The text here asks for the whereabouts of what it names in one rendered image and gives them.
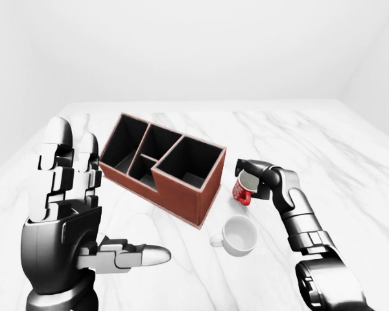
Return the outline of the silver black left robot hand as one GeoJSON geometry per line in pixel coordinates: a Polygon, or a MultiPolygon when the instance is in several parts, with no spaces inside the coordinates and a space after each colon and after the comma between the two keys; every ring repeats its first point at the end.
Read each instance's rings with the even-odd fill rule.
{"type": "Polygon", "coordinates": [[[97,138],[85,133],[75,152],[70,124],[53,117],[30,180],[21,238],[23,271],[37,294],[68,291],[87,273],[124,273],[171,259],[166,248],[98,234],[101,178],[97,138]]]}

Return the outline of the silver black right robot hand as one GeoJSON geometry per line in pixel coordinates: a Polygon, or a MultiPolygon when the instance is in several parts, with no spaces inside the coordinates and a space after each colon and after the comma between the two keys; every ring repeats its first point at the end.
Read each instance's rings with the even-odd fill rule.
{"type": "Polygon", "coordinates": [[[272,191],[272,201],[280,214],[294,209],[289,190],[300,187],[298,175],[295,172],[284,170],[265,161],[238,159],[235,175],[238,176],[242,171],[258,179],[257,184],[252,188],[253,194],[248,195],[249,198],[268,200],[270,191],[272,191]]]}

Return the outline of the red-brown desk caddy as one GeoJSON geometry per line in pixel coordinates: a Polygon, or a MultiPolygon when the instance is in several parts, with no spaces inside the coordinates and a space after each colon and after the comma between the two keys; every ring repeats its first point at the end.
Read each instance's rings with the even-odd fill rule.
{"type": "Polygon", "coordinates": [[[121,114],[100,157],[107,179],[201,228],[217,197],[226,147],[121,114]]]}

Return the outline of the white mug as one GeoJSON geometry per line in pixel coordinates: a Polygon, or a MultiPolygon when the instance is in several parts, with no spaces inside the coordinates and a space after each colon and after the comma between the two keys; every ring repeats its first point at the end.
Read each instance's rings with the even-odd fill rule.
{"type": "Polygon", "coordinates": [[[222,232],[212,236],[209,243],[213,247],[223,247],[234,257],[249,254],[257,244],[256,225],[246,216],[236,215],[227,219],[222,232]]]}

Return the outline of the red mug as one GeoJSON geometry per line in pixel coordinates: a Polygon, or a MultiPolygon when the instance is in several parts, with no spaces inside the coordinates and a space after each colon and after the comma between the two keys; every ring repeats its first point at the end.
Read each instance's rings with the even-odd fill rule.
{"type": "Polygon", "coordinates": [[[250,204],[252,195],[257,192],[259,178],[242,170],[232,190],[233,197],[243,206],[250,204]]]}

